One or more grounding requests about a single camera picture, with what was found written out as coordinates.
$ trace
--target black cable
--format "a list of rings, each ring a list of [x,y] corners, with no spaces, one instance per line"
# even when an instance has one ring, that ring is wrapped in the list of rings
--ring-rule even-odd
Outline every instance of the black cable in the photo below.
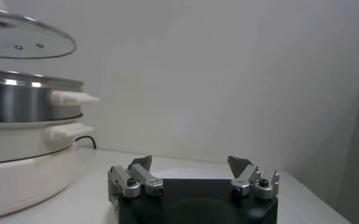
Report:
[[[93,137],[91,137],[91,136],[89,136],[89,135],[81,136],[81,137],[75,139],[75,142],[77,142],[77,141],[79,141],[79,140],[81,140],[81,139],[83,139],[83,138],[89,138],[89,139],[91,139],[91,141],[93,142],[93,147],[94,147],[94,149],[96,149],[95,140],[93,139]]]

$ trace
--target white handle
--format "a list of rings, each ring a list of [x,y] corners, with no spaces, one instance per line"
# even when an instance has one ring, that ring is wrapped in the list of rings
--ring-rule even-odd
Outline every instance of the white handle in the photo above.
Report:
[[[99,101],[98,97],[90,96],[87,93],[56,90],[51,94],[51,102],[56,106],[81,106],[97,101]]]
[[[93,130],[94,129],[92,127],[81,123],[56,125],[45,128],[44,138],[48,141],[59,141],[63,139],[76,138]]]

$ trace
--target white countertop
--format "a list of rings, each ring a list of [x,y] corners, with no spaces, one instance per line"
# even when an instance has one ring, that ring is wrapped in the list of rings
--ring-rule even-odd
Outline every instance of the white countertop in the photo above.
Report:
[[[116,224],[112,204],[108,201],[107,171],[114,165],[125,167],[141,155],[83,148],[79,149],[79,153],[86,160],[86,166],[84,174],[78,180],[42,203],[0,217],[0,224]],[[228,164],[154,156],[151,167],[151,171],[158,177],[167,175],[167,170],[171,170],[169,173],[181,173],[182,176],[186,176],[186,173],[194,169],[200,170],[201,173],[198,175],[209,178],[232,178]],[[291,175],[281,172],[279,223],[348,224],[349,222]]]

